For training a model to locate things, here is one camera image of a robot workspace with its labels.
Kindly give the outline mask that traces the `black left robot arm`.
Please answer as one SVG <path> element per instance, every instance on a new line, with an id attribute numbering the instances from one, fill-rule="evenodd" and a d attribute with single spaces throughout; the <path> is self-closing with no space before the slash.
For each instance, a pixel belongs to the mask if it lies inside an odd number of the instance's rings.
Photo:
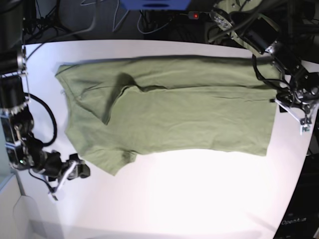
<path id="1" fill-rule="evenodd" d="M 305 115 L 319 105 L 319 74 L 302 65 L 301 42 L 319 34 L 319 21 L 300 0 L 215 0 L 210 12 L 221 30 L 212 43 L 229 36 L 253 53 L 252 65 L 259 81 L 276 91 L 281 108 L 300 109 Z M 257 67 L 257 56 L 268 54 L 282 76 L 270 79 Z"/>

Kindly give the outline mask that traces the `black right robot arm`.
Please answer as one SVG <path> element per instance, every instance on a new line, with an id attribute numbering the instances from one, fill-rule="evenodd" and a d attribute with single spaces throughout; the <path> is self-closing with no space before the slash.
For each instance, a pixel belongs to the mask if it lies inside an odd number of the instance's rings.
<path id="1" fill-rule="evenodd" d="M 116 175 L 138 155 L 208 149 L 265 156 L 276 106 L 271 98 L 283 74 L 262 60 L 162 55 L 95 59 L 58 66 L 67 107 L 64 130 L 75 149 L 65 162 L 46 152 L 58 134 L 34 136 L 28 107 L 35 95 L 23 90 L 26 76 L 22 34 L 0 55 L 0 121 L 19 148 L 9 155 L 16 170 L 34 170 L 55 180 L 86 178 L 90 162 Z"/>

